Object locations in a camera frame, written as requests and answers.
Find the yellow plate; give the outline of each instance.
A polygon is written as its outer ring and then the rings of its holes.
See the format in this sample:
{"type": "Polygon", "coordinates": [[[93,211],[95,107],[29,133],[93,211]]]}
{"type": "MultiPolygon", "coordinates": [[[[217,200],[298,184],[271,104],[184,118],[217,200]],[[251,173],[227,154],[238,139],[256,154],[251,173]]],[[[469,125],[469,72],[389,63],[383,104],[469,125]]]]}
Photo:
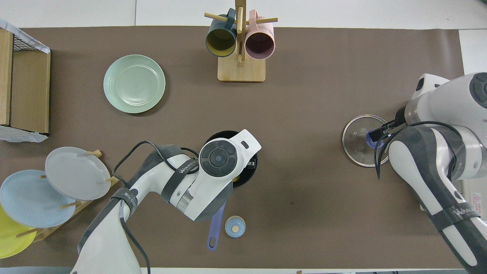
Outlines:
{"type": "Polygon", "coordinates": [[[37,235],[37,232],[17,238],[16,235],[31,230],[12,220],[0,207],[0,259],[18,254],[26,249],[37,235]]]}

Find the warning label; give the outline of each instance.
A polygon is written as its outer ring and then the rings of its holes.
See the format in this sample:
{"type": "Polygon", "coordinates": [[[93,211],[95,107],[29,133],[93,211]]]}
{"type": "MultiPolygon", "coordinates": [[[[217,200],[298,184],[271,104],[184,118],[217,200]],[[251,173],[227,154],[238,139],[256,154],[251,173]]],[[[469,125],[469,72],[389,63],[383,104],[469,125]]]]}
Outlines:
{"type": "Polygon", "coordinates": [[[476,211],[482,215],[482,196],[479,192],[472,192],[471,201],[476,211]]]}

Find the green plate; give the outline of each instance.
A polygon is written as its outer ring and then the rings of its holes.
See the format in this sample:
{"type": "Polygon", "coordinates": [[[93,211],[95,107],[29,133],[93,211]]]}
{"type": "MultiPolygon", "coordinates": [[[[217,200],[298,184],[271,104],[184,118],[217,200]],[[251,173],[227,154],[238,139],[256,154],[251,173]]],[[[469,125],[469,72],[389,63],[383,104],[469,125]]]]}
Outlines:
{"type": "Polygon", "coordinates": [[[127,55],[115,61],[103,79],[108,102],[126,113],[141,113],[162,98],[166,78],[161,67],[144,55],[127,55]]]}

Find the warning triangle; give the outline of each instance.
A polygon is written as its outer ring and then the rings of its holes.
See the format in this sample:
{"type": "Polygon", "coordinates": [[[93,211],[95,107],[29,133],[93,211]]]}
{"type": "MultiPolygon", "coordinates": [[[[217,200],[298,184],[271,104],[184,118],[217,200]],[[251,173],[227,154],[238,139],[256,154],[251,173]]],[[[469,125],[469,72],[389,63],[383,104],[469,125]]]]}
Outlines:
{"type": "Polygon", "coordinates": [[[480,200],[480,197],[478,197],[477,195],[475,194],[472,194],[472,197],[473,197],[473,202],[476,203],[478,200],[480,200]]]}

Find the white plate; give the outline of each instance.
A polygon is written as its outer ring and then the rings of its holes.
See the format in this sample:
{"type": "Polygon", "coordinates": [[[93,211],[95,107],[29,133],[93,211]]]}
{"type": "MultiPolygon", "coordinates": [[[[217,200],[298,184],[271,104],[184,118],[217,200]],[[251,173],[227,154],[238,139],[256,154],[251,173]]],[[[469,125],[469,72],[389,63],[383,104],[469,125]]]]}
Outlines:
{"type": "Polygon", "coordinates": [[[46,176],[57,191],[76,200],[95,200],[110,189],[107,167],[76,147],[60,147],[49,153],[46,176]]]}
{"type": "Polygon", "coordinates": [[[10,175],[0,187],[0,202],[7,215],[28,227],[49,228],[63,224],[75,212],[75,206],[60,206],[75,200],[57,192],[41,170],[23,170],[10,175]]]}

